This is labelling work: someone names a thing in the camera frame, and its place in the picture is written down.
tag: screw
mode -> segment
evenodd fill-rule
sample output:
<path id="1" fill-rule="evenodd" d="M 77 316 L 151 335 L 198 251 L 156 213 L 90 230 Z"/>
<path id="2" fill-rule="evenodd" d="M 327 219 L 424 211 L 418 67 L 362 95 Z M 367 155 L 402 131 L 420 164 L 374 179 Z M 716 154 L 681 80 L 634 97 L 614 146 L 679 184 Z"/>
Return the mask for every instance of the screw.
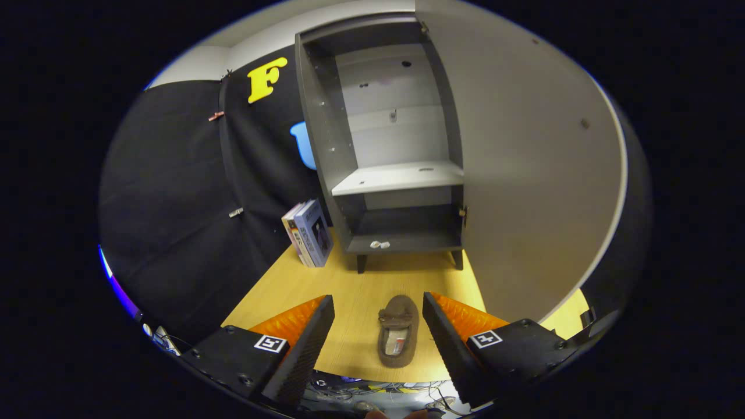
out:
<path id="1" fill-rule="evenodd" d="M 246 387 L 250 387 L 253 384 L 253 380 L 243 373 L 238 373 L 238 381 L 240 381 L 241 384 L 245 385 Z"/>

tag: cabinet leg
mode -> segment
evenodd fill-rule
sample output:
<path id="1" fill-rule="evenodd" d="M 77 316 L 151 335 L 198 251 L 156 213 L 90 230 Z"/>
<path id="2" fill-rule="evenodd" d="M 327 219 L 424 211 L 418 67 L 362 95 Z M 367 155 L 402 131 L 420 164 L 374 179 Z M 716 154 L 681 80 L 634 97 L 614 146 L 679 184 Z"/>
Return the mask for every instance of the cabinet leg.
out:
<path id="1" fill-rule="evenodd" d="M 463 251 L 452 251 L 453 260 L 455 261 L 455 268 L 458 271 L 463 270 Z"/>
<path id="2" fill-rule="evenodd" d="M 357 255 L 357 273 L 358 274 L 365 272 L 365 263 L 367 263 L 367 255 L 358 254 Z"/>

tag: yellow letter f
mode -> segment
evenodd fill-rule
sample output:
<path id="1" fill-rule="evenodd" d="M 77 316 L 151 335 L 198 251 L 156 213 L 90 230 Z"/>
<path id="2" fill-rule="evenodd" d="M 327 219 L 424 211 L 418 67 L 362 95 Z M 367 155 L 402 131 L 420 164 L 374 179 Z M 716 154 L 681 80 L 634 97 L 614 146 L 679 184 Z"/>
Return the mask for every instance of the yellow letter f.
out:
<path id="1" fill-rule="evenodd" d="M 280 57 L 257 69 L 251 70 L 248 73 L 248 77 L 251 79 L 251 96 L 248 97 L 248 103 L 252 104 L 261 98 L 271 95 L 274 88 L 268 86 L 267 83 L 276 83 L 279 79 L 279 70 L 277 67 L 284 67 L 286 65 L 287 58 Z"/>

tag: gray cabinet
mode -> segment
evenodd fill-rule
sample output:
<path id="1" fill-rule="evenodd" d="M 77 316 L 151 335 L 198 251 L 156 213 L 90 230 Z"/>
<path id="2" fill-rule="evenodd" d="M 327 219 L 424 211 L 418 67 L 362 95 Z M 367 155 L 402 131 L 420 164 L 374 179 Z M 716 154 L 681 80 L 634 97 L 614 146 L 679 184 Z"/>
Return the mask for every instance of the gray cabinet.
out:
<path id="1" fill-rule="evenodd" d="M 463 162 L 452 93 L 413 13 L 297 34 L 303 112 L 347 252 L 460 251 Z"/>

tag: white shelf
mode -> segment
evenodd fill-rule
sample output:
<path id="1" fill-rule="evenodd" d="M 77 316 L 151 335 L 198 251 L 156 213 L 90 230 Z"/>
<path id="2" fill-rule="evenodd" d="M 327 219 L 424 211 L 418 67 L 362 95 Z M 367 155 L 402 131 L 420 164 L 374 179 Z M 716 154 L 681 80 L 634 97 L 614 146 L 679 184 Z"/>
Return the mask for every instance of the white shelf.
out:
<path id="1" fill-rule="evenodd" d="M 423 161 L 359 168 L 339 182 L 331 190 L 331 195 L 449 185 L 463 185 L 463 170 L 460 167 L 449 160 Z"/>

